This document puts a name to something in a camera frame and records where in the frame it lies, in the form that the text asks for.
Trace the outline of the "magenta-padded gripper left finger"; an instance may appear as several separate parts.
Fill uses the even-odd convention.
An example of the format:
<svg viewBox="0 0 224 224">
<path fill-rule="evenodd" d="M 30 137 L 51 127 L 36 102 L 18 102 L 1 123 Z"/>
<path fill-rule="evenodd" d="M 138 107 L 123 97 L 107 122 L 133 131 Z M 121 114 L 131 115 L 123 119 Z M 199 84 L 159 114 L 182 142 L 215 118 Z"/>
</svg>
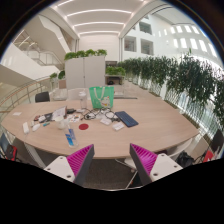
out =
<svg viewBox="0 0 224 224">
<path fill-rule="evenodd" d="M 71 155 L 59 156 L 45 171 L 82 186 L 94 156 L 94 145 L 88 145 Z"/>
</svg>

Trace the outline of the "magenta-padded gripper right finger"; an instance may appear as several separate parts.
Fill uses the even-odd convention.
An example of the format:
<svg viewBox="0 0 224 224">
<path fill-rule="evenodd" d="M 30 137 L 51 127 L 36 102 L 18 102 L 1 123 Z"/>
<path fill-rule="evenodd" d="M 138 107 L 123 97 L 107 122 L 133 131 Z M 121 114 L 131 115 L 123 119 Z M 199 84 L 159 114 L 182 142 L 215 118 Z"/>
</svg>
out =
<svg viewBox="0 0 224 224">
<path fill-rule="evenodd" d="M 130 144 L 130 155 L 143 186 L 182 169 L 166 154 L 155 154 L 133 143 Z"/>
</svg>

